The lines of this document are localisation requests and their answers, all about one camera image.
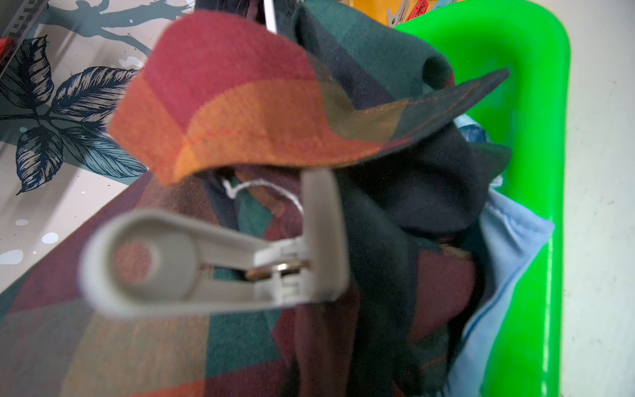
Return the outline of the dark red plaid shirt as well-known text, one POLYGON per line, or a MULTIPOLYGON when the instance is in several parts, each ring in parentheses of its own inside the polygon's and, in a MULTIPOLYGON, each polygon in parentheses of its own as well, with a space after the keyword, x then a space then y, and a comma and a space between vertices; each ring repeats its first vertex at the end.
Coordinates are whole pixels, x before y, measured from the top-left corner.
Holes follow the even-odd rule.
POLYGON ((81 297, 79 252, 107 220, 159 208, 271 241, 299 236, 299 171, 237 165, 163 186, 143 175, 1 296, 4 396, 418 396, 447 381, 484 289, 471 252, 508 147, 467 142, 451 119, 508 77, 455 84, 428 43, 328 1, 283 3, 295 46, 352 114, 400 101, 385 148, 335 174, 352 288, 333 304, 110 320, 81 297))

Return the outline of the white hanger of red shirt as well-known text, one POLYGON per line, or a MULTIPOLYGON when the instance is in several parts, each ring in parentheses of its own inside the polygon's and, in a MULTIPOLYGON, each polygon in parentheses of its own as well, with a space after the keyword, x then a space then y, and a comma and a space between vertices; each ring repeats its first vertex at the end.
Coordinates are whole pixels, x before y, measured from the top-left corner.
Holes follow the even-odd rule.
POLYGON ((263 0, 263 7, 266 29, 273 34, 276 34, 278 30, 275 16, 275 2, 273 0, 263 0))

